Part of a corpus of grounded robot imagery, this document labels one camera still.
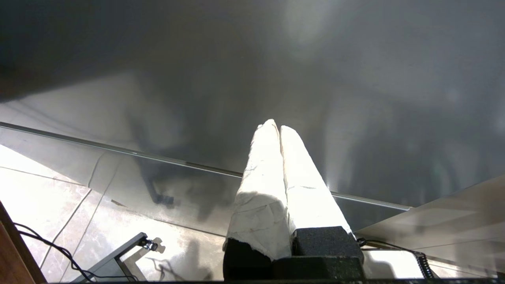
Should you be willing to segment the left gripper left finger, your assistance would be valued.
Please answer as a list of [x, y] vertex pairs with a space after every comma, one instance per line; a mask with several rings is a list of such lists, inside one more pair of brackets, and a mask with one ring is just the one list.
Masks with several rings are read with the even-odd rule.
[[273, 263], [292, 255], [280, 133], [273, 119], [252, 137], [223, 250], [225, 280], [271, 279]]

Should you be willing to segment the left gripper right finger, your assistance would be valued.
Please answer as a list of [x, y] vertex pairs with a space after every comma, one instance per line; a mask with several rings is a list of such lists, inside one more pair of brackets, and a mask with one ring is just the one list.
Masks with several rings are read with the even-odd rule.
[[300, 135], [280, 129], [287, 198], [287, 247], [279, 256], [338, 257], [364, 260], [348, 221], [314, 164]]

